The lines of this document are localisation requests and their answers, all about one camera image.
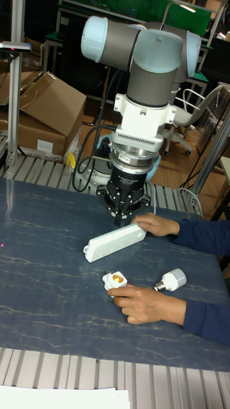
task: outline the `black cable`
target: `black cable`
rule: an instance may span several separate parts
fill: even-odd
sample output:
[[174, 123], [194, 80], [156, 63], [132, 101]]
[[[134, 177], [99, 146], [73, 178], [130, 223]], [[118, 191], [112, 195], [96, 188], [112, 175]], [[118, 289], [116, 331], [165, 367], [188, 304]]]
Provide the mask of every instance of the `black cable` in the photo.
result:
[[23, 150], [20, 148], [19, 145], [18, 145], [18, 150], [19, 150], [19, 152], [20, 152], [23, 156], [27, 156], [27, 155], [25, 154], [25, 152], [23, 152]]
[[[112, 126], [112, 125], [100, 125], [100, 126], [97, 125], [97, 126], [94, 127], [94, 129], [98, 129], [98, 127], [99, 127], [100, 129], [101, 129], [101, 128], [105, 128], [105, 129], [109, 129], [109, 130], [114, 130], [114, 129], [116, 129], [116, 128], [114, 128], [114, 126]], [[91, 151], [91, 156], [93, 156], [93, 155], [95, 154], [96, 147], [97, 147], [97, 144], [95, 144], [95, 140], [94, 140], [93, 148], [92, 148], [92, 151]], [[82, 174], [82, 173], [85, 173], [85, 172], [87, 171], [90, 162], [91, 162], [91, 159], [89, 158], [88, 163], [86, 164], [85, 168], [80, 172], [81, 174]]]
[[[90, 174], [89, 174], [89, 178], [88, 178], [88, 180], [87, 180], [87, 183], [86, 183], [86, 185], [84, 186], [83, 189], [78, 189], [78, 188], [75, 186], [75, 176], [76, 176], [77, 168], [78, 168], [78, 166], [79, 166], [79, 162], [80, 162], [82, 153], [83, 153], [83, 151], [84, 151], [85, 145], [86, 145], [86, 143], [87, 143], [87, 141], [88, 141], [90, 135], [92, 134], [92, 132], [94, 132], [94, 131], [95, 131], [96, 129], [98, 129], [98, 128], [106, 128], [106, 129], [110, 129], [110, 130], [115, 130], [115, 129], [116, 129], [116, 128], [113, 127], [112, 125], [100, 125], [100, 126], [96, 126], [96, 127], [91, 128], [91, 129], [89, 130], [89, 132], [87, 133], [87, 135], [86, 135], [86, 137], [85, 137], [85, 139], [84, 139], [84, 141], [83, 141], [82, 147], [81, 147], [81, 149], [80, 149], [80, 152], [79, 152], [79, 154], [78, 154], [78, 156], [77, 156], [77, 160], [76, 160], [75, 167], [74, 167], [74, 170], [73, 170], [73, 175], [72, 175], [72, 186], [73, 186], [73, 188], [74, 188], [77, 192], [80, 192], [80, 193], [83, 192], [83, 191], [87, 188], [87, 186], [89, 185], [89, 182], [90, 182], [91, 176], [92, 176], [92, 174], [93, 174], [93, 170], [94, 170], [95, 159], [93, 159], [92, 169], [91, 169], [91, 172], [90, 172]], [[95, 148], [95, 141], [94, 141], [94, 144], [93, 144], [93, 149], [92, 149], [91, 157], [92, 157], [93, 154], [94, 154], [94, 148]]]
[[[226, 147], [223, 149], [223, 152], [220, 154], [220, 156], [218, 157], [218, 159], [215, 161], [215, 163], [214, 163], [214, 165], [213, 165], [213, 168], [218, 164], [218, 162], [220, 161], [220, 159], [221, 159], [222, 156], [224, 155], [224, 153], [225, 153], [225, 151], [227, 150], [227, 148], [229, 147], [229, 145], [230, 145], [230, 140], [228, 141]], [[201, 171], [201, 169], [200, 169], [198, 172], [196, 172], [195, 175], [193, 175], [193, 177], [190, 178], [190, 180], [193, 179], [193, 178], [195, 178], [195, 176], [197, 176], [197, 175], [200, 173], [200, 171]], [[191, 186], [188, 186], [187, 189], [191, 189], [191, 187], [193, 187], [193, 185], [194, 185], [194, 183], [193, 183]]]
[[200, 153], [200, 155], [198, 156], [198, 158], [197, 158], [197, 160], [196, 160], [196, 162], [195, 162], [195, 165], [193, 166], [193, 168], [192, 168], [190, 174], [188, 175], [187, 179], [180, 185], [180, 187], [185, 187], [186, 183], [188, 183], [191, 179], [193, 179], [193, 178], [199, 173], [199, 171], [198, 171], [195, 175], [191, 176], [192, 173], [193, 173], [193, 171], [194, 171], [194, 169], [196, 168], [196, 166], [197, 166], [197, 164], [198, 164], [198, 162], [199, 162], [201, 156], [203, 155], [203, 153], [204, 153], [204, 151], [205, 151], [205, 149], [206, 149], [206, 147], [207, 147], [207, 145], [208, 145], [208, 143], [209, 143], [211, 137], [212, 137], [213, 134], [215, 133], [215, 131], [216, 131], [216, 129], [217, 129], [217, 127], [218, 127], [220, 121], [222, 120], [223, 115], [224, 115], [224, 113], [225, 113], [225, 111], [226, 111], [226, 109], [227, 109], [229, 103], [230, 103], [230, 100], [227, 101], [227, 104], [226, 104], [226, 107], [225, 107], [224, 111], [223, 111], [222, 114], [220, 115], [220, 118], [218, 119], [218, 121], [217, 121], [216, 125], [214, 126], [213, 130], [210, 132], [210, 135], [209, 135], [208, 139], [206, 140], [206, 142], [205, 142], [205, 144], [204, 144], [204, 146], [203, 146], [203, 148], [202, 148], [202, 150], [201, 150], [201, 153]]
[[[116, 80], [116, 78], [117, 78], [117, 76], [120, 74], [120, 72], [121, 72], [121, 70], [116, 70], [116, 72], [115, 72], [115, 74], [113, 75], [113, 77], [112, 77], [112, 79], [111, 79], [111, 82], [110, 82], [110, 84], [109, 84], [109, 86], [108, 86], [108, 88], [107, 88], [107, 91], [106, 91], [106, 93], [105, 93], [105, 98], [104, 98], [104, 100], [103, 100], [102, 107], [101, 107], [101, 109], [100, 109], [100, 114], [99, 114], [98, 121], [97, 121], [97, 126], [98, 126], [98, 127], [100, 126], [100, 123], [101, 123], [101, 120], [102, 120], [102, 115], [103, 115], [103, 111], [104, 111], [104, 107], [105, 107], [105, 103], [106, 103], [107, 97], [108, 97], [108, 95], [109, 95], [109, 93], [110, 93], [110, 91], [111, 91], [111, 88], [112, 88], [112, 85], [114, 84], [114, 81]], [[95, 143], [95, 146], [97, 146], [98, 140], [99, 140], [99, 130], [96, 131], [96, 135], [95, 135], [95, 142], [96, 142], [96, 143]]]
[[[102, 107], [101, 107], [101, 109], [100, 109], [100, 114], [99, 114], [99, 117], [98, 117], [97, 126], [93, 127], [93, 128], [88, 132], [88, 134], [87, 134], [87, 136], [86, 136], [86, 138], [85, 138], [85, 140], [84, 140], [84, 142], [83, 142], [83, 144], [82, 144], [82, 147], [85, 147], [86, 142], [87, 142], [87, 140], [88, 140], [88, 138], [89, 138], [89, 135], [91, 135], [92, 131], [96, 129], [95, 140], [94, 140], [94, 144], [93, 144], [93, 149], [92, 149], [91, 156], [93, 156], [93, 155], [95, 154], [95, 151], [96, 151], [96, 146], [97, 146], [98, 140], [99, 140], [99, 129], [102, 128], [102, 127], [105, 127], [106, 129], [111, 129], [111, 127], [109, 127], [108, 125], [103, 125], [103, 126], [101, 126], [100, 123], [101, 123], [101, 120], [102, 120], [102, 115], [103, 115], [103, 111], [104, 111], [104, 107], [105, 107], [105, 103], [106, 103], [107, 97], [108, 97], [108, 95], [109, 95], [109, 92], [110, 92], [110, 90], [111, 90], [111, 88], [112, 88], [112, 85], [113, 85], [114, 81], [116, 80], [116, 77], [119, 75], [120, 72], [121, 72], [121, 70], [117, 70], [117, 71], [115, 72], [115, 74], [113, 75], [112, 80], [111, 80], [111, 82], [110, 82], [110, 84], [109, 84], [109, 87], [107, 88], [107, 91], [106, 91], [106, 93], [105, 93], [105, 98], [104, 98], [104, 100], [103, 100]], [[81, 158], [83, 149], [82, 149], [82, 148], [80, 149], [80, 152], [79, 152], [80, 156], [77, 157], [77, 162], [80, 161], [80, 158]], [[91, 158], [89, 158], [88, 163], [86, 164], [86, 167], [84, 168], [83, 172], [85, 172], [85, 171], [87, 170], [87, 168], [89, 167], [89, 163], [90, 163], [90, 162], [91, 162]], [[95, 166], [95, 160], [93, 160], [92, 168], [91, 168], [91, 172], [90, 172], [90, 174], [89, 174], [89, 178], [88, 178], [87, 184], [86, 184], [86, 186], [85, 186], [83, 189], [77, 189], [76, 186], [75, 186], [75, 175], [76, 175], [76, 172], [77, 172], [78, 164], [77, 164], [77, 167], [75, 166], [74, 171], [73, 171], [72, 185], [73, 185], [73, 188], [74, 188], [76, 191], [78, 191], [78, 192], [83, 192], [83, 191], [86, 189], [86, 187], [88, 186], [88, 184], [89, 184], [89, 182], [90, 182], [91, 176], [92, 176], [92, 174], [93, 174], [94, 166]]]

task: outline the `led bulb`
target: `led bulb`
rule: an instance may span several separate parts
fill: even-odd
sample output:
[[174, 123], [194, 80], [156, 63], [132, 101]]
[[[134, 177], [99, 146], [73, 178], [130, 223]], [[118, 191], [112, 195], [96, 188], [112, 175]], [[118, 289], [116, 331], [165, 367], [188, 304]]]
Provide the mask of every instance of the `led bulb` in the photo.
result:
[[165, 291], [166, 289], [168, 291], [175, 291], [186, 283], [187, 278], [185, 273], [180, 270], [180, 268], [176, 268], [175, 270], [164, 274], [161, 281], [156, 283], [154, 289], [156, 291]]

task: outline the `green panel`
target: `green panel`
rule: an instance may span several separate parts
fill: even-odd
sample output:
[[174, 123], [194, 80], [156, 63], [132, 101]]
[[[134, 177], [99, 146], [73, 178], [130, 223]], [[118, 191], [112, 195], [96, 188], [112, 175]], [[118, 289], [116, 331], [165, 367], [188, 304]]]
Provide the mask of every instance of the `green panel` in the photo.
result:
[[[132, 17], [143, 21], [162, 21], [165, 8], [170, 0], [76, 0], [78, 3], [87, 4], [102, 10]], [[196, 8], [196, 13], [172, 4], [169, 8], [166, 24], [189, 30], [204, 36], [211, 12]]]

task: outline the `human hand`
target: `human hand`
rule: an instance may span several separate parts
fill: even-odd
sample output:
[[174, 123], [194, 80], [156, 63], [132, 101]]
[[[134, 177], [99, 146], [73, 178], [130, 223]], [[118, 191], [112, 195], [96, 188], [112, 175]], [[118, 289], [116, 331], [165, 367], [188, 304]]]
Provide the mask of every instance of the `human hand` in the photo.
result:
[[121, 307], [121, 312], [127, 315], [129, 324], [168, 321], [183, 325], [187, 302], [169, 297], [151, 288], [126, 287], [111, 288], [108, 291], [114, 296], [114, 303]]
[[156, 216], [153, 213], [147, 213], [146, 215], [135, 216], [131, 223], [138, 222], [138, 226], [147, 230], [155, 236], [167, 236], [176, 235], [180, 231], [180, 225], [175, 220], [167, 220], [162, 217]]

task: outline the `white power strip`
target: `white power strip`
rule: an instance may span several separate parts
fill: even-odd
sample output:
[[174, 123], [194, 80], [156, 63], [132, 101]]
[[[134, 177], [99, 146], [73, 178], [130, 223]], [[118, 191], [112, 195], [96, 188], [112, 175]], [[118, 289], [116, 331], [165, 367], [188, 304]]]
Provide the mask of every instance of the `white power strip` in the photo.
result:
[[99, 260], [125, 247], [141, 242], [146, 233], [145, 230], [138, 226], [138, 223], [132, 223], [124, 228], [92, 238], [88, 245], [84, 247], [83, 253], [86, 259], [92, 263], [92, 261]]

